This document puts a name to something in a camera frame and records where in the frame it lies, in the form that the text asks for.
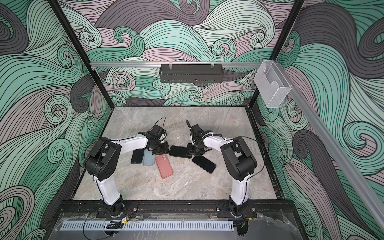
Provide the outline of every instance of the wave pattern wallpaper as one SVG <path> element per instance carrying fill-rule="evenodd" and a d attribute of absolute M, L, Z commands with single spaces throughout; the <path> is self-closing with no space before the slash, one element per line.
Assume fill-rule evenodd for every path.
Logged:
<path fill-rule="evenodd" d="M 46 0 L 0 1 L 0 239 L 42 239 L 111 109 Z"/>
<path fill-rule="evenodd" d="M 312 0 L 313 4 L 321 0 Z M 59 0 L 91 61 L 269 59 L 294 0 Z M 248 105 L 257 69 L 223 83 L 161 83 L 159 68 L 99 68 L 117 106 Z"/>
<path fill-rule="evenodd" d="M 305 6 L 278 61 L 384 200 L 384 1 Z M 289 95 L 278 109 L 257 99 L 255 117 L 283 192 L 309 239 L 384 234 Z"/>

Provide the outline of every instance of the gray marble surface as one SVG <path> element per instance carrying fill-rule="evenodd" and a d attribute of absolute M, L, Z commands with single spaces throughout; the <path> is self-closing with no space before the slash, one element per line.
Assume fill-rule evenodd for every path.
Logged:
<path fill-rule="evenodd" d="M 116 108 L 103 136 L 123 138 L 149 130 L 161 117 L 166 116 L 164 129 L 169 146 L 186 146 L 189 129 L 185 120 L 203 130 L 212 130 L 225 137 L 249 136 L 255 138 L 245 108 L 242 107 L 186 107 L 186 108 Z M 258 166 L 264 165 L 255 141 L 245 139 Z M 217 167 L 212 174 L 194 164 L 191 159 L 168 156 L 174 174 L 162 179 L 157 165 L 131 164 L 132 152 L 120 156 L 114 173 L 116 185 L 123 199 L 172 200 L 172 199 L 228 199 L 232 188 L 221 152 L 211 150 L 204 156 Z M 251 199 L 276 199 L 266 168 L 250 179 Z M 92 176 L 85 174 L 74 200 L 98 200 L 101 195 Z"/>

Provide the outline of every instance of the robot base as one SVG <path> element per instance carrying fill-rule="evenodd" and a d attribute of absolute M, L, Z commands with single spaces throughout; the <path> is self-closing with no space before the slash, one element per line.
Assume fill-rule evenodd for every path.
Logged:
<path fill-rule="evenodd" d="M 119 200 L 117 200 L 113 205 L 108 205 L 103 202 L 102 212 L 104 215 L 109 215 L 111 217 L 120 217 L 124 210 L 124 204 L 122 202 L 122 196 L 120 195 Z"/>
<path fill-rule="evenodd" d="M 241 217 L 243 215 L 244 209 L 246 209 L 247 206 L 248 200 L 241 205 L 236 205 L 231 196 L 229 196 L 229 209 L 235 217 Z"/>

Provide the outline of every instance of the aluminum rail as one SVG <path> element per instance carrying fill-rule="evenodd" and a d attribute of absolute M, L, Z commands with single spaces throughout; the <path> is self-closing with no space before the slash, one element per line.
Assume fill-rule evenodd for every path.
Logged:
<path fill-rule="evenodd" d="M 311 124 L 318 137 L 323 142 L 325 148 L 328 150 L 329 155 L 338 164 L 350 184 L 355 189 L 356 193 L 360 196 L 361 200 L 368 208 L 376 223 L 384 232 L 384 204 L 382 200 L 373 190 L 362 173 L 357 169 L 351 158 L 341 147 L 336 138 L 332 135 L 328 127 L 308 104 L 300 90 L 296 86 L 292 86 L 292 83 L 283 67 L 280 64 L 277 64 L 277 66 L 280 70 L 280 77 L 285 78 L 292 87 L 290 91 L 291 96 L 293 99 L 295 99 L 297 105 L 308 119 L 308 122 Z"/>
<path fill-rule="evenodd" d="M 259 68 L 261 62 L 144 62 L 144 61 L 96 61 L 90 62 L 92 68 L 159 68 L 162 64 L 209 64 L 222 65 L 223 68 Z"/>

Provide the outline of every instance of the black cable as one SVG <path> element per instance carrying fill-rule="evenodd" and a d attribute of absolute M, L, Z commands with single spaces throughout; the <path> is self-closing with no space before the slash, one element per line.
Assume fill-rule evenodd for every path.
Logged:
<path fill-rule="evenodd" d="M 163 119 L 164 118 L 164 122 L 163 122 L 163 129 L 164 129 L 164 123 L 166 122 L 166 119 L 167 119 L 167 117 L 166 116 L 164 116 L 164 117 L 162 117 L 162 118 L 160 118 L 156 123 L 158 123 L 161 119 Z M 164 130 L 164 132 L 166 133 L 165 134 L 165 137 L 163 138 L 163 139 L 161 139 L 161 140 L 159 140 L 159 142 L 161 142 L 161 141 L 163 141 L 165 138 L 167 138 L 167 131 L 165 131 Z"/>
<path fill-rule="evenodd" d="M 119 229 L 119 228 L 123 228 L 124 227 L 124 223 L 123 222 L 120 222 L 120 221 L 111 221 L 108 225 L 107 225 L 107 229 Z"/>
<path fill-rule="evenodd" d="M 127 140 L 127 139 L 131 139 L 131 138 L 135 138 L 135 136 L 126 137 L 126 138 L 118 138 L 117 140 L 112 139 L 112 141 L 121 141 L 121 140 Z"/>
<path fill-rule="evenodd" d="M 90 238 L 87 238 L 87 236 L 86 236 L 85 233 L 84 233 L 84 226 L 85 226 L 85 222 L 87 221 L 87 219 L 88 219 L 88 216 L 86 217 L 86 219 L 85 219 L 85 221 L 84 221 L 84 224 L 83 224 L 83 235 L 84 235 L 84 237 L 85 237 L 86 239 L 88 239 L 88 240 L 102 240 L 102 239 L 107 239 L 107 238 L 113 236 L 113 235 L 110 235 L 110 236 L 106 236 L 106 237 L 98 238 L 98 239 L 90 239 Z"/>
<path fill-rule="evenodd" d="M 247 137 L 247 136 L 239 136 L 239 137 L 245 137 L 245 138 L 248 138 L 248 139 L 251 139 L 251 140 L 254 140 L 255 142 L 257 142 L 256 139 L 253 139 L 253 138 L 251 138 L 251 137 Z"/>
<path fill-rule="evenodd" d="M 252 216 L 251 218 L 254 218 L 254 217 L 256 216 L 256 213 L 255 213 L 254 211 L 252 211 L 251 209 L 248 209 L 248 210 L 251 211 L 251 212 L 253 213 L 253 216 Z M 245 222 L 248 221 L 248 220 L 249 220 L 249 218 L 247 218 L 247 217 L 245 216 L 245 214 L 244 214 L 244 221 L 242 221 L 242 222 L 240 222 L 240 223 L 238 223 L 238 224 L 234 224 L 233 226 L 234 226 L 234 227 L 237 227 L 237 226 L 239 226 L 239 225 L 245 223 Z"/>
<path fill-rule="evenodd" d="M 161 119 L 163 119 L 164 118 L 164 122 L 163 122 L 163 129 L 164 129 L 164 123 L 166 122 L 166 119 L 167 119 L 167 117 L 166 116 L 164 116 L 164 117 L 162 117 L 162 118 L 160 118 L 156 123 L 158 123 Z"/>
<path fill-rule="evenodd" d="M 105 143 L 101 146 L 101 153 L 100 153 L 99 158 L 97 159 L 97 162 L 96 162 L 96 165 L 95 165 L 95 169 L 93 170 L 92 181 L 93 181 L 93 177 L 95 176 L 96 167 L 97 167 L 97 165 L 99 164 L 99 161 L 100 161 L 101 156 L 103 155 L 103 147 L 105 147 L 105 146 L 107 145 L 106 143 L 107 143 L 107 142 L 105 142 Z M 97 188 L 99 189 L 99 192 L 100 192 L 101 197 L 102 197 L 103 202 L 104 202 L 104 196 L 103 196 L 102 192 L 100 191 L 99 185 L 98 185 L 97 183 L 96 183 L 96 185 L 97 185 Z"/>
<path fill-rule="evenodd" d="M 195 144 L 195 146 L 197 147 L 197 146 L 199 146 L 202 142 L 203 142 L 203 140 L 204 139 L 206 139 L 207 137 L 210 137 L 210 136 L 218 136 L 218 137 L 223 137 L 223 135 L 221 135 L 221 134 L 217 134 L 217 133 L 207 133 L 205 136 L 203 136 L 202 138 L 201 138 L 201 140 L 197 143 L 197 145 Z"/>
<path fill-rule="evenodd" d="M 264 167 L 265 167 L 265 163 L 264 163 L 264 165 L 263 165 L 263 167 L 261 168 L 260 171 L 258 171 L 257 173 L 253 174 L 252 176 L 250 176 L 250 177 L 245 181 L 245 194 L 244 194 L 244 198 L 243 198 L 241 204 L 244 203 L 245 196 L 247 195 L 247 184 L 248 184 L 249 179 L 251 179 L 251 178 L 253 178 L 254 176 L 256 176 L 257 174 L 261 173 L 261 171 L 264 169 Z"/>

